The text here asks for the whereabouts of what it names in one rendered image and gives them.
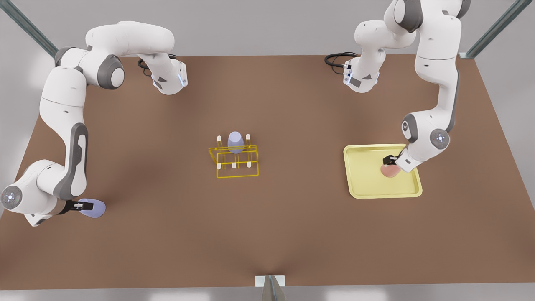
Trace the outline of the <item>lavender cup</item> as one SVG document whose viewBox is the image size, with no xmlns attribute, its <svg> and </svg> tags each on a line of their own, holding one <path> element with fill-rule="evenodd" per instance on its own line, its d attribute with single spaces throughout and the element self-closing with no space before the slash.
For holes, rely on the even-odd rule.
<svg viewBox="0 0 535 301">
<path fill-rule="evenodd" d="M 227 147 L 229 147 L 229 151 L 233 154 L 239 154 L 243 151 L 243 148 L 245 146 L 243 136 L 237 132 L 231 132 L 229 134 L 228 140 L 227 140 Z"/>
<path fill-rule="evenodd" d="M 82 204 L 82 209 L 80 213 L 91 218 L 101 217 L 105 210 L 106 205 L 104 202 L 96 199 L 80 199 L 79 202 Z"/>
</svg>

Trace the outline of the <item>yellow tray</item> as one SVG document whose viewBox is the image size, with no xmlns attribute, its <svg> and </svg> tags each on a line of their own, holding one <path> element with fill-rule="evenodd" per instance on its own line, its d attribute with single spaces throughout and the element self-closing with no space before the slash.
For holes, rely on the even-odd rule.
<svg viewBox="0 0 535 301">
<path fill-rule="evenodd" d="M 417 169 L 401 171 L 388 178 L 380 171 L 383 158 L 396 155 L 403 144 L 347 145 L 344 150 L 346 177 L 350 194 L 356 199 L 419 197 L 422 183 Z"/>
</svg>

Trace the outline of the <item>silver frame post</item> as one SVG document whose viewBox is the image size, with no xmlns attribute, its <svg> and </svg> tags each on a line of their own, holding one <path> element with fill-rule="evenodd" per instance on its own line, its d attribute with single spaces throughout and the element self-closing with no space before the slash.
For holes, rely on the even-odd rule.
<svg viewBox="0 0 535 301">
<path fill-rule="evenodd" d="M 284 275 L 257 275 L 255 286 L 262 287 L 261 301 L 287 301 L 282 290 L 286 286 Z"/>
<path fill-rule="evenodd" d="M 460 59 L 475 59 L 533 0 L 515 0 L 499 19 L 464 53 L 458 53 Z"/>
<path fill-rule="evenodd" d="M 0 0 L 0 8 L 8 15 L 21 29 L 23 29 L 46 53 L 52 58 L 58 48 L 28 19 L 28 17 L 11 1 Z"/>
</svg>

